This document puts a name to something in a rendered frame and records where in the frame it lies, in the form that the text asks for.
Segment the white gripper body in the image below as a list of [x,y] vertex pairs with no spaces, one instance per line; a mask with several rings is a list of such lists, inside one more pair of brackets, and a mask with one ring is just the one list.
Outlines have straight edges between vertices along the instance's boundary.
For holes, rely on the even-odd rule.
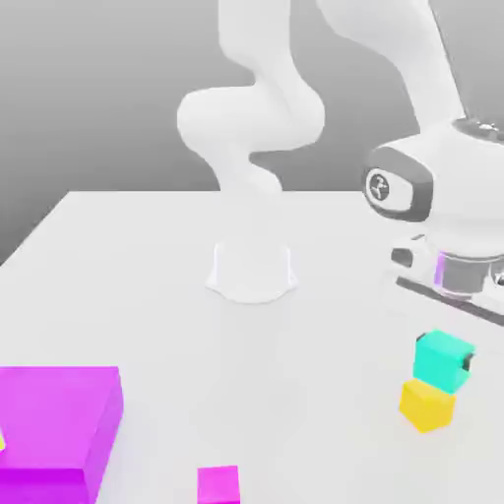
[[409,291],[416,292],[423,296],[429,297],[443,304],[457,308],[463,312],[472,314],[473,316],[490,322],[492,324],[498,325],[504,328],[504,314],[499,314],[493,310],[487,309],[477,304],[472,303],[469,300],[456,299],[442,295],[433,288],[426,286],[422,283],[417,283],[413,280],[407,279],[405,277],[398,276],[396,278],[396,285],[405,288]]

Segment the small teal cube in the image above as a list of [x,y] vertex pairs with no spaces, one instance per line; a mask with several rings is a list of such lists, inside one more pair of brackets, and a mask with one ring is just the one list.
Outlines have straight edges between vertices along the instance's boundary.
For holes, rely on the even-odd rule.
[[462,368],[464,357],[475,346],[446,332],[433,330],[415,342],[412,375],[448,394],[455,395],[471,371]]

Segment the small magenta cube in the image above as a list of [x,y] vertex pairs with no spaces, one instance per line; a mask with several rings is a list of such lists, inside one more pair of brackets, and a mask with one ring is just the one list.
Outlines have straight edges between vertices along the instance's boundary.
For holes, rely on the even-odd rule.
[[241,504],[238,466],[198,468],[197,504]]

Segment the large magenta box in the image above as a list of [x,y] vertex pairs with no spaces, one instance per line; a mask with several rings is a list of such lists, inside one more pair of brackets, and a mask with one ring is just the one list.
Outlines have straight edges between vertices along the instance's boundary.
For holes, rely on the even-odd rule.
[[123,411],[115,366],[0,367],[0,504],[96,504]]

